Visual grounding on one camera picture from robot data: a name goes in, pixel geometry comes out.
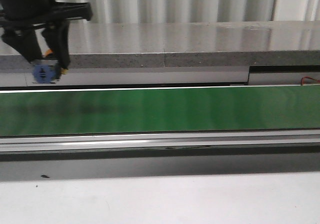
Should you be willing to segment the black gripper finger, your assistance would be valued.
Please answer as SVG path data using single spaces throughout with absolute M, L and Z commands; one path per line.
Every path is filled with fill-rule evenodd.
M 68 48 L 69 24 L 70 22 L 67 20 L 51 22 L 41 33 L 56 60 L 56 79 L 60 79 L 63 71 L 68 70 L 71 62 Z
M 43 58 L 36 32 L 32 29 L 13 30 L 5 28 L 1 38 L 4 43 L 15 49 L 29 63 Z

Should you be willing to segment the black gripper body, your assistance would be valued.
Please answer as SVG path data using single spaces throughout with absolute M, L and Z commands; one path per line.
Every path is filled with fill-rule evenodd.
M 26 28 L 62 20 L 85 19 L 93 16 L 89 2 L 59 2 L 56 0 L 0 0 L 1 27 Z

